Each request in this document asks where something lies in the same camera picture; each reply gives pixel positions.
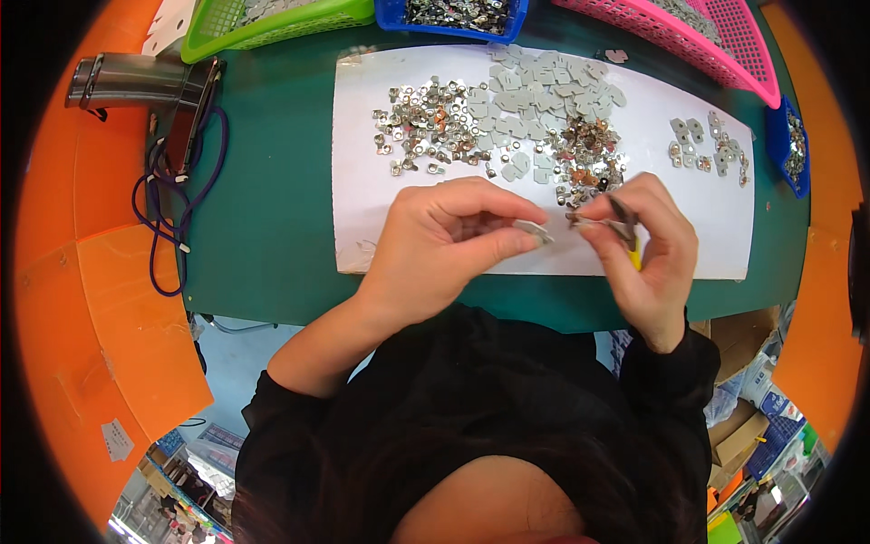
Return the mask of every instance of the pliers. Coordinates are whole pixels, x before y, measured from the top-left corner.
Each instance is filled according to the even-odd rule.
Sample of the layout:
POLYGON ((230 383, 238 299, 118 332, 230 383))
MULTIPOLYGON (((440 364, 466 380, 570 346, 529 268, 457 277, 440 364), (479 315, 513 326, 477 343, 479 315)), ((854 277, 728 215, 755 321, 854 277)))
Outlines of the pliers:
POLYGON ((613 195, 607 195, 610 200, 610 206, 613 208, 613 213, 616 214, 618 220, 601 219, 595 221, 592 219, 581 218, 577 212, 568 212, 565 217, 571 221, 571 226, 577 226, 583 223, 601 223, 611 228, 620 240, 628 246, 628 258, 632 261, 634 268, 640 270, 640 243, 638 240, 637 225, 638 214, 632 212, 626 205, 619 202, 613 195))

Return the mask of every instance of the green workbench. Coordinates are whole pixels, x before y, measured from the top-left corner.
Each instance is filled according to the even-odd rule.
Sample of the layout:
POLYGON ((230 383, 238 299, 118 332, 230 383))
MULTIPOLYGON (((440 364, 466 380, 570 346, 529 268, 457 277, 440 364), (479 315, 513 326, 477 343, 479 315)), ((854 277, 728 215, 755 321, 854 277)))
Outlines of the green workbench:
MULTIPOLYGON (((786 66, 760 11, 780 90, 797 104, 786 66)), ((350 297, 361 277, 339 274, 332 232, 332 94, 339 52, 464 40, 384 32, 376 24, 286 40, 250 51, 225 51, 219 103, 230 119, 224 170, 196 209, 189 236, 184 304, 192 312, 306 325, 350 297)), ((764 103, 722 89, 674 55, 631 33, 549 3, 534 4, 517 43, 584 57, 622 49, 625 67, 701 97, 752 127, 755 225, 749 273, 741 282, 696 280, 689 319, 746 312, 794 299, 809 225, 809 198, 796 200, 764 148, 764 103)), ((205 133, 191 179, 198 191, 218 149, 218 124, 205 133)), ((562 332, 625 326, 604 278, 483 275, 459 300, 500 318, 524 319, 562 332)))

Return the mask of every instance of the pile of metal parts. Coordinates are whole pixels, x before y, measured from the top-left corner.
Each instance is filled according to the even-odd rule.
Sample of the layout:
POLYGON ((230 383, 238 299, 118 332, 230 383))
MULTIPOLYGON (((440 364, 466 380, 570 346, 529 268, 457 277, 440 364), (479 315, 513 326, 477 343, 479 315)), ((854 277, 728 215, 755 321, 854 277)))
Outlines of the pile of metal parts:
POLYGON ((407 0, 405 24, 446 26, 501 36, 508 16, 507 0, 407 0))
POLYGON ((728 163, 739 160, 739 184, 741 187, 745 187, 751 181, 748 175, 749 159, 740 149, 740 142, 728 136, 723 128, 725 119, 722 119, 715 111, 710 111, 707 114, 707 123, 710 125, 710 135, 713 136, 716 148, 716 152, 711 157, 699 155, 696 151, 696 146, 704 142, 704 128, 698 119, 692 118, 688 121, 679 118, 671 119, 673 135, 677 138, 668 145, 668 155, 673 166, 675 168, 695 167, 698 170, 712 171, 713 165, 715 165, 716 173, 719 174, 720 178, 724 178, 728 175, 728 163))
POLYGON ((244 0, 244 14, 236 21, 236 28, 240 29, 269 15, 315 2, 317 0, 244 0))
POLYGON ((713 170, 713 157, 699 155, 697 144, 704 142, 704 127, 698 119, 683 121, 680 118, 671 119, 673 135, 677 138, 668 145, 667 152, 674 168, 685 166, 703 171, 713 170))
MULTIPOLYGON (((560 136, 547 142, 555 151, 552 157, 545 153, 535 156, 535 164, 552 168, 556 176, 556 204, 570 208, 580 207, 601 192, 615 191, 624 179, 625 157, 616 152, 619 134, 607 120, 583 121, 568 117, 568 126, 560 136)), ((535 171, 538 181, 539 171, 535 171)))
POLYGON ((649 0, 662 10, 667 11, 680 21, 688 24, 693 30, 696 30, 701 36, 707 38, 731 57, 734 54, 722 44, 722 38, 719 36, 719 29, 716 24, 710 19, 701 15, 696 9, 688 4, 686 0, 649 0))
POLYGON ((792 112, 786 110, 788 119, 788 135, 790 139, 788 157, 784 167, 788 177, 792 179, 794 188, 800 191, 799 175, 804 171, 806 164, 806 138, 804 138, 804 125, 792 112))
POLYGON ((389 89, 391 110, 372 117, 377 153, 392 154, 397 144, 405 152, 391 162, 392 175, 417 171, 415 159, 428 157, 438 161, 427 165, 431 174, 459 160, 482 163, 488 178, 500 173, 512 182, 532 170, 532 154, 532 179, 559 184, 560 205, 580 206, 622 185, 627 158, 617 152, 619 135, 607 118, 614 105, 626 105, 626 95, 605 82, 605 64, 557 51, 533 55, 515 44, 490 44, 490 54, 499 63, 489 83, 443 84, 433 76, 417 89, 389 89), (531 140, 529 152, 522 151, 524 140, 531 140))
MULTIPOLYGON (((470 91, 474 88, 461 79, 441 84, 438 76, 432 76, 417 89, 403 84, 387 91, 393 104, 391 110, 374 110, 371 117, 379 131, 374 136, 378 155, 391 155, 394 145, 401 145, 405 152, 404 158, 391 161, 393 176, 400 176, 405 170, 419 170, 414 162, 419 157, 438 160, 443 165, 458 160, 474 166, 490 160, 489 150, 475 151, 481 130, 478 120, 469 114, 470 91)), ((430 162, 426 171, 447 172, 435 162, 430 162)))

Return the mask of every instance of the white paper sheet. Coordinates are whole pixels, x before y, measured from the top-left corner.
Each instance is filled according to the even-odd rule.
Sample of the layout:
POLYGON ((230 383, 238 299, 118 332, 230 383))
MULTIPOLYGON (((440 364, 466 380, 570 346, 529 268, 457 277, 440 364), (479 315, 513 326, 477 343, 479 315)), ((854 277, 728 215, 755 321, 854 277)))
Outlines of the white paper sheet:
MULTIPOLYGON (((477 85, 489 81, 492 61, 485 45, 433 45, 378 51, 361 57, 354 65, 336 67, 332 126, 332 216, 335 226, 336 260, 339 272, 361 272, 364 257, 358 244, 377 243, 387 209, 399 190, 407 185, 435 185, 445 179, 479 175, 483 163, 471 166, 454 161, 445 165, 446 175, 432 175, 430 158, 416 159, 419 171, 390 175, 390 161, 403 158, 399 145, 391 155, 375 154, 375 121, 371 111, 389 110, 389 87, 409 84, 419 87, 430 76, 442 81, 463 79, 477 85)), ((740 187, 739 163, 728 165, 728 175, 715 171, 674 168, 668 145, 674 140, 672 118, 698 119, 705 130, 698 154, 712 156, 714 140, 709 134, 707 113, 715 110, 726 122, 725 131, 736 139, 749 159, 750 179, 755 179, 752 135, 747 126, 700 98, 652 77, 608 64, 607 82, 626 94, 626 107, 613 107, 612 127, 622 137, 617 150, 628 158, 626 179, 642 171, 657 174, 679 209, 695 227, 699 239, 696 279, 744 279, 753 237, 754 183, 740 187)), ((533 157, 531 140, 521 141, 522 151, 533 157)), ((501 170, 498 154, 493 167, 501 170)), ((601 263, 592 248, 576 232, 567 229, 565 207, 556 204, 555 187, 532 180, 532 171, 512 183, 500 175, 493 183, 529 198, 550 213, 545 225, 555 243, 508 259, 488 273, 600 276, 601 263)), ((648 234, 641 229, 641 242, 648 234)))

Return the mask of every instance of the blue plastic basket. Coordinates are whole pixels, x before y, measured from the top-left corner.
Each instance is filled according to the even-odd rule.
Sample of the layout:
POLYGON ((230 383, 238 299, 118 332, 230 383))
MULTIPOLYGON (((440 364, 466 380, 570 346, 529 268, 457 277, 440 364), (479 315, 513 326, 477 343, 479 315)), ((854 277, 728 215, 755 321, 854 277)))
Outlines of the blue plastic basket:
POLYGON ((792 112, 792 115, 800 119, 800 114, 792 107, 792 103, 788 101, 788 97, 782 96, 782 102, 777 110, 770 106, 765 108, 766 132, 767 140, 765 142, 767 155, 776 164, 776 167, 782 172, 782 177, 786 179, 786 183, 794 191, 794 196, 804 198, 810 192, 810 140, 806 136, 806 128, 801 127, 804 133, 804 141, 806 142, 806 161, 804 162, 804 170, 798 174, 798 183, 795 185, 791 177, 786 171, 786 159, 791 150, 791 137, 788 131, 788 116, 786 112, 792 112))
POLYGON ((384 30, 431 32, 432 34, 447 34, 449 36, 470 37, 497 44, 509 44, 517 39, 519 27, 523 25, 525 13, 529 10, 529 0, 510 0, 510 2, 511 8, 508 11, 509 15, 505 24, 505 33, 501 36, 476 30, 452 29, 444 26, 430 26, 428 24, 404 24, 402 17, 405 15, 405 0, 375 0, 375 19, 378 21, 378 26, 384 30))

